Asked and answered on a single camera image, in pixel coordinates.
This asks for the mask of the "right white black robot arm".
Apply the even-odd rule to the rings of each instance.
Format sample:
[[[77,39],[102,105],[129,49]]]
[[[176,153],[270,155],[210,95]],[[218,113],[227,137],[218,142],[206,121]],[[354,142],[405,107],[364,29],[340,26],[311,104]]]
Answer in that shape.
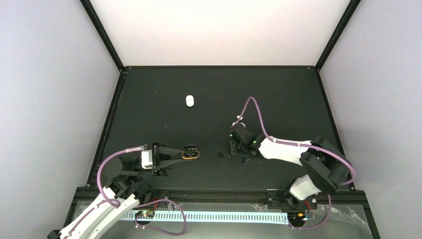
[[[297,208],[310,196],[335,194],[352,172],[350,162],[323,137],[291,141],[256,136],[242,123],[232,126],[229,137],[230,153],[241,154],[242,163],[252,158],[271,159],[293,163],[304,169],[305,175],[294,179],[283,195],[285,205],[291,209]]]

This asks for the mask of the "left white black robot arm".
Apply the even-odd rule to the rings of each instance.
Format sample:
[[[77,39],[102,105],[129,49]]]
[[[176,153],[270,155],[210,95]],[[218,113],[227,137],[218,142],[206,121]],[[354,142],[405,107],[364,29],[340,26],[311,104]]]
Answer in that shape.
[[[108,156],[97,172],[98,196],[87,208],[61,230],[52,230],[49,239],[99,239],[122,216],[140,209],[134,223],[139,227],[139,219],[150,215],[147,206],[156,206],[161,202],[178,209],[184,227],[187,217],[180,206],[169,199],[152,200],[153,189],[141,177],[144,172],[153,176],[165,176],[174,165],[199,157],[195,145],[186,145],[182,149],[168,148],[160,143],[151,147],[142,145],[127,148]]]

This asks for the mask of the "black gold charging case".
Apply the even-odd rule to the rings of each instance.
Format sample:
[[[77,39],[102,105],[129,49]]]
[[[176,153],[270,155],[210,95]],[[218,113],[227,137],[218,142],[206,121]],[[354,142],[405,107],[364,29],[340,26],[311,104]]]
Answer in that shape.
[[[199,148],[194,144],[185,145],[182,148],[181,157],[186,160],[197,159],[200,157]]]

